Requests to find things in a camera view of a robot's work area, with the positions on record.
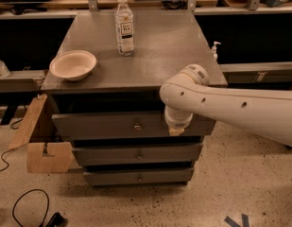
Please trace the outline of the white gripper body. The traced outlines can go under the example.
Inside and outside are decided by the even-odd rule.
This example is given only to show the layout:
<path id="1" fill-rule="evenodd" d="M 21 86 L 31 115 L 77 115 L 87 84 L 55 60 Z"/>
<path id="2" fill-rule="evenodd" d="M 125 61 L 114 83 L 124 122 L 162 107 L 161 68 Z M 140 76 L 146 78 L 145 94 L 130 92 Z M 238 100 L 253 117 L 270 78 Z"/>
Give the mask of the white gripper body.
<path id="1" fill-rule="evenodd" d="M 185 129 L 190 125 L 193 115 L 191 113 L 166 106 L 164 109 L 164 118 L 170 128 Z"/>

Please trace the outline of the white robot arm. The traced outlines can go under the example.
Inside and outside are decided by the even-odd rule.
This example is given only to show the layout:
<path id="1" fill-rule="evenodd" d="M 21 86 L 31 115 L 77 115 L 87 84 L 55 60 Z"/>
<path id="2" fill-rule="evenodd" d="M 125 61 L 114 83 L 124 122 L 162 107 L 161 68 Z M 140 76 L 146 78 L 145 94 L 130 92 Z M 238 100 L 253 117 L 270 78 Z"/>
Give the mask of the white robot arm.
<path id="1" fill-rule="evenodd" d="M 207 71 L 190 64 L 161 86 L 160 98 L 173 128 L 198 114 L 292 147 L 292 91 L 211 87 Z"/>

